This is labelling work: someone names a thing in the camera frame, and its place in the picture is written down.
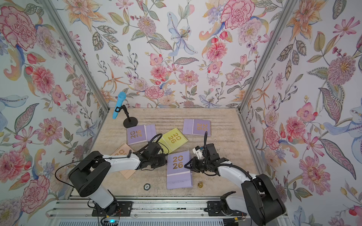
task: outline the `mounting plate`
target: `mounting plate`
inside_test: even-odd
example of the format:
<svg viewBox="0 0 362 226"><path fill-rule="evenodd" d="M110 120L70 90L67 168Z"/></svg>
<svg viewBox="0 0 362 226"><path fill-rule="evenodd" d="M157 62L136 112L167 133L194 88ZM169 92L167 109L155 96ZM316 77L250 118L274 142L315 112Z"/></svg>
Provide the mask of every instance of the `mounting plate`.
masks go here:
<svg viewBox="0 0 362 226"><path fill-rule="evenodd" d="M132 202L131 201L118 201L118 204L121 208L121 217L129 217L131 215L131 211L132 211ZM105 217L106 216L106 213L101 213L101 210L100 209L93 209L93 212L92 212L92 217L96 217L96 216L99 216L99 217Z"/></svg>
<svg viewBox="0 0 362 226"><path fill-rule="evenodd" d="M207 208L204 209L205 212L209 213L209 217L219 217L219 216L235 216L241 217L246 216L246 213L241 211L231 210L231 214L224 214L221 210L220 201L207 201Z"/></svg>

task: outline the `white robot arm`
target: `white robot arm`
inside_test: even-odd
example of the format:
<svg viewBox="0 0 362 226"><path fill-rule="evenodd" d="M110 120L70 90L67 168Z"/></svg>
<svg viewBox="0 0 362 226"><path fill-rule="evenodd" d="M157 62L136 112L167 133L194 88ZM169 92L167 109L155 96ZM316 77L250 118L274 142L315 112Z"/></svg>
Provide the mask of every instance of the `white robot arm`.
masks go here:
<svg viewBox="0 0 362 226"><path fill-rule="evenodd" d="M74 167L68 177L81 197L89 197L103 212L113 216L120 207L116 198L101 185L105 176L116 171L139 170L149 165L152 168L163 166L167 163L166 154L159 154L160 150L161 146L157 142L149 142L138 152L130 151L123 157L102 155L94 151ZM242 189L244 197L233 195L234 191L221 197L221 212L225 215L237 210L243 212L244 216L249 214L261 226L285 212L283 202L266 175L249 174L228 159L219 158L214 144L196 147L193 152L196 157L185 168L194 172L213 172Z"/></svg>

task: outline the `table surface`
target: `table surface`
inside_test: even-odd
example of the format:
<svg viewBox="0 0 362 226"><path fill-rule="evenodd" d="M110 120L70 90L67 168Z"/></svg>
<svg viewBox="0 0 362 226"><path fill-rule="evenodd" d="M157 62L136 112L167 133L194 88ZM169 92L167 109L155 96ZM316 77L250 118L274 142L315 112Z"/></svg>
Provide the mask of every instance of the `table surface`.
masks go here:
<svg viewBox="0 0 362 226"><path fill-rule="evenodd" d="M207 143L213 143L220 158L229 159L234 165L240 166L250 173L257 173L253 158L249 151L240 121L235 109L205 109L205 108L131 108L128 109L131 117L138 119L138 125L156 125L157 133L166 133L177 127L182 131L184 119L206 119L211 121L211 136ZM112 119L113 109L110 110L104 125L99 133L92 151L102 154L111 154L115 149L126 143L126 128L123 121L126 118L120 112L117 119ZM185 135L189 140L186 144L174 151L181 152L203 145L203 136ZM130 145L137 151L146 143ZM156 168L153 171L137 170L128 180L119 173L113 172L105 177L103 186L115 196L221 196L229 191L242 193L235 184L220 176L206 176L202 173L192 173L193 187L166 189L167 167ZM148 191L143 186L149 183Z"/></svg>

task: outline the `wall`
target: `wall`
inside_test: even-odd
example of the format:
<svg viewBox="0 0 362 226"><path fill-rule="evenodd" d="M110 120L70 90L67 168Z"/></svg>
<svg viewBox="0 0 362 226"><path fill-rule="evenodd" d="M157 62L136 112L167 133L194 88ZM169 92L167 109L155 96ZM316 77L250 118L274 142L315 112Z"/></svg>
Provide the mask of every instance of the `wall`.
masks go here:
<svg viewBox="0 0 362 226"><path fill-rule="evenodd" d="M296 225L362 225L362 2L300 0L243 110Z"/></svg>
<svg viewBox="0 0 362 226"><path fill-rule="evenodd" d="M0 10L0 225L44 225L105 113L37 1Z"/></svg>
<svg viewBox="0 0 362 226"><path fill-rule="evenodd" d="M53 4L111 107L120 91L129 107L239 105L283 6L282 0Z"/></svg>

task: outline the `microphone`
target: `microphone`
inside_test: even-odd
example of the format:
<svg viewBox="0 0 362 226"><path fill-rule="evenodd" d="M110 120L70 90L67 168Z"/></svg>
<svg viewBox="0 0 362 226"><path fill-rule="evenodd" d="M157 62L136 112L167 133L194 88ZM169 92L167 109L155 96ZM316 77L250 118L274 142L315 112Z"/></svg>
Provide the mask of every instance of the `microphone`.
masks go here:
<svg viewBox="0 0 362 226"><path fill-rule="evenodd" d="M115 105L115 109L113 112L113 119L116 119L118 116L118 112L121 111L121 106L123 104L123 101L126 99L126 93L125 92L120 92L118 94L118 100L117 100L117 104Z"/></svg>

